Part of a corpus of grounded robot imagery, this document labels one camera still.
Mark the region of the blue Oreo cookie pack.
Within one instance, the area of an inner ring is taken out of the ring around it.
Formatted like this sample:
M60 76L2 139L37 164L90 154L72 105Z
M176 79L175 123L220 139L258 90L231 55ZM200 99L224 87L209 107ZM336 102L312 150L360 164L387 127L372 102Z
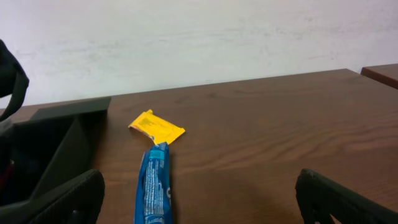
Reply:
M166 142L143 155L136 190L134 224L173 224L170 152Z

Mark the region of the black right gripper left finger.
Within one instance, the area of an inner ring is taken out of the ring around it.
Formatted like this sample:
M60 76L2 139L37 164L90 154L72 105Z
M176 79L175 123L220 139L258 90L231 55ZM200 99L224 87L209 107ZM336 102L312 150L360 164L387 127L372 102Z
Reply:
M2 206L1 224L95 224L103 204L104 191L102 173L88 170L37 198Z

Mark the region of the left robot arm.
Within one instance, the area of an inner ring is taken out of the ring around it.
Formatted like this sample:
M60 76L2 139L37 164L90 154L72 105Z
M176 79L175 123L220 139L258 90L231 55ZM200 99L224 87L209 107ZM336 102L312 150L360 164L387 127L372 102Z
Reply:
M18 60L1 40L1 98L11 95L1 121L18 111L25 99L29 79Z

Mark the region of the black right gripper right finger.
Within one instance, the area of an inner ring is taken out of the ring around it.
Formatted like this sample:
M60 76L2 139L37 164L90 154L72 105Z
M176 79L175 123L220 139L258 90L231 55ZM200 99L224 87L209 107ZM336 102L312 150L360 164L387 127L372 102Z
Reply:
M311 169L302 169L295 184L305 224L397 223L394 212Z

